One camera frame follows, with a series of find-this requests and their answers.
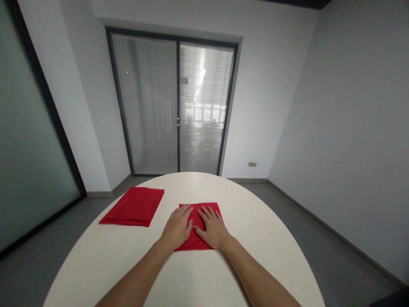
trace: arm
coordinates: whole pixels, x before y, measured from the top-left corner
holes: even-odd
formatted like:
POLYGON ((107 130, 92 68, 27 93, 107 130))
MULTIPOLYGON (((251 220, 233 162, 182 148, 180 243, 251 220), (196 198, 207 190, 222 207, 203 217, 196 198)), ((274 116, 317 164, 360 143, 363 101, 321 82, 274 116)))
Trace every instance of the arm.
POLYGON ((202 231, 198 226, 193 226, 193 229, 211 247, 224 252, 253 306, 301 306, 282 284, 229 234, 217 211, 213 212, 211 207, 209 210, 202 207, 202 210, 203 212, 198 212, 205 223, 206 231, 202 231))
POLYGON ((161 268, 175 249, 189 237, 193 208, 185 205, 172 212, 162 236, 146 255, 99 301, 96 307, 139 307, 145 300, 161 268))

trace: red napkin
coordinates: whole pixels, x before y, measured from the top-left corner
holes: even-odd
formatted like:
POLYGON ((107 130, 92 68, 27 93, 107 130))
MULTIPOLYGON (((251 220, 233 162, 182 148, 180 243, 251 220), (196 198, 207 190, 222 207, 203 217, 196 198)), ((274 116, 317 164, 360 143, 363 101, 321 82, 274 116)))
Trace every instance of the red napkin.
POLYGON ((99 223, 149 227, 164 192, 151 188, 130 188, 99 223))
MULTIPOLYGON (((192 204, 193 211, 189 216, 188 221, 193 220, 193 225, 199 226, 201 230, 205 230, 205 224, 200 217, 199 213, 197 213, 198 209, 202 209, 202 206, 204 206, 207 210, 209 206, 213 209, 213 211, 218 211, 220 216, 222 216, 219 205, 217 203, 199 203, 199 204, 192 204)), ((210 247, 206 242, 203 241, 201 237, 199 237, 195 231, 192 229, 190 232, 190 236, 188 240, 182 244, 178 249, 175 249, 176 251, 181 251, 181 250, 204 250, 204 249, 213 249, 213 247, 210 247)))

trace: floor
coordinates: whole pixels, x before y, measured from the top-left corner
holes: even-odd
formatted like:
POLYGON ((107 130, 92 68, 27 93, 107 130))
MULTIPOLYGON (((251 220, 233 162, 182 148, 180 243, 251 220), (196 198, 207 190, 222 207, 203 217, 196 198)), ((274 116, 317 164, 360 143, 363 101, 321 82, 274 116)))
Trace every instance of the floor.
MULTIPOLYGON (((114 199, 150 177, 132 177, 114 197, 88 197, 0 261, 0 306, 42 306, 75 242, 114 199)), ((327 307, 368 306, 397 288, 267 183, 240 183, 288 227, 327 307)))

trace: table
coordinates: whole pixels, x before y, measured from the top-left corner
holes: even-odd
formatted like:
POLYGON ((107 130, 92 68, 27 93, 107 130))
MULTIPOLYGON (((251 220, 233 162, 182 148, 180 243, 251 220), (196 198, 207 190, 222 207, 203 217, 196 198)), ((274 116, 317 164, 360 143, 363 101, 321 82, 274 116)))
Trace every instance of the table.
MULTIPOLYGON (((164 188, 147 227, 99 225, 117 203, 88 227, 62 265, 44 303, 95 306, 160 237, 180 203, 217 202, 226 227, 303 307, 325 306, 317 282, 297 242, 258 197, 225 178, 184 172, 160 176, 139 186, 164 188)), ((223 255, 216 250, 175 252, 156 279, 145 306, 247 306, 223 255)))

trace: gray baseboard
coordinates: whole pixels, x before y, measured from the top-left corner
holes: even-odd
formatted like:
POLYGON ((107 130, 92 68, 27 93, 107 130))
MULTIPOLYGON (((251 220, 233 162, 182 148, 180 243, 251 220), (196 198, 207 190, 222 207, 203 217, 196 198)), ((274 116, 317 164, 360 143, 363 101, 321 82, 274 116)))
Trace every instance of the gray baseboard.
POLYGON ((344 236, 342 236, 340 233, 338 233, 336 230, 334 230, 332 227, 330 227, 327 223, 325 223, 322 219, 317 217, 314 213, 312 213, 307 208, 302 206, 299 202, 297 202, 295 199, 293 199, 291 196, 289 196, 287 193, 285 193, 282 189, 280 189, 278 186, 276 186, 270 180, 265 179, 265 182, 272 189, 274 189, 275 191, 280 193, 285 199, 287 199, 289 202, 291 202, 294 206, 296 206, 298 209, 300 209, 301 211, 306 213, 316 223, 318 223, 320 226, 325 228, 326 231, 328 231, 333 236, 335 236, 339 241, 341 241, 345 246, 347 246, 353 253, 355 253, 358 257, 360 257, 362 260, 364 260, 368 265, 373 267, 379 274, 381 274, 384 278, 386 278, 392 284, 396 285, 399 288, 404 288, 404 287, 407 286, 402 280, 400 280, 398 277, 396 277, 391 272, 389 272, 387 269, 385 269, 383 266, 381 266, 378 262, 373 260, 371 257, 369 257, 367 254, 365 254, 359 248, 357 248, 348 239, 346 239, 344 236))
POLYGON ((112 191, 92 191, 92 192, 88 192, 86 193, 87 197, 110 197, 110 196, 114 196, 116 192, 118 192, 118 190, 120 188, 122 188, 122 186, 128 182, 128 180, 132 177, 132 174, 129 174, 128 176, 126 176, 124 178, 124 180, 122 180, 116 187, 114 187, 114 189, 112 191))
POLYGON ((265 178, 226 178, 233 182, 266 182, 265 178))

